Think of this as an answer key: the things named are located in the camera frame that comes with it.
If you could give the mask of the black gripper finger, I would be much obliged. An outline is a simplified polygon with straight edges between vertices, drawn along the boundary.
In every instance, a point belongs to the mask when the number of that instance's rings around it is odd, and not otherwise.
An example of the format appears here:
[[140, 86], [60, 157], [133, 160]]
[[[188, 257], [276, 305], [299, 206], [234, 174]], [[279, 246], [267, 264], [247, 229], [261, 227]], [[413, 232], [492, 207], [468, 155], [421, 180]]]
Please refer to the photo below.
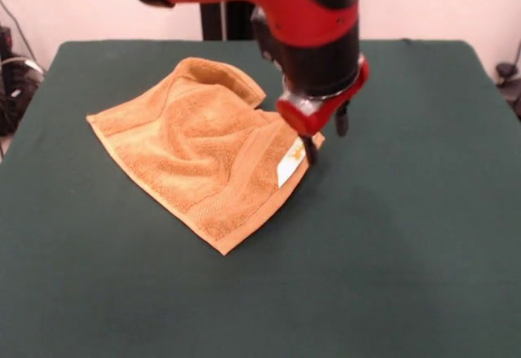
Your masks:
[[315, 165], [317, 162], [317, 147], [313, 141], [313, 138], [310, 136], [300, 135], [300, 140], [303, 143], [306, 159], [308, 161], [309, 166]]
[[345, 137], [348, 129], [348, 103], [343, 103], [335, 111], [335, 130], [339, 137]]

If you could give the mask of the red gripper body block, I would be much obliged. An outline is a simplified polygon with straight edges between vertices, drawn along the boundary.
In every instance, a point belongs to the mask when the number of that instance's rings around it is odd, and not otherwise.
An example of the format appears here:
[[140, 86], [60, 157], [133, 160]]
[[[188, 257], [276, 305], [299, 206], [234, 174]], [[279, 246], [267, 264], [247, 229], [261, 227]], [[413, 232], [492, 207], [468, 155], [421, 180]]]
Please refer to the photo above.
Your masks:
[[335, 118], [336, 109], [343, 103], [351, 102], [369, 77], [369, 63], [363, 54], [359, 55], [358, 69], [351, 85], [336, 94], [308, 97], [292, 93], [285, 86], [283, 94], [276, 102], [281, 117], [299, 134], [314, 135], [320, 132], [331, 118]]

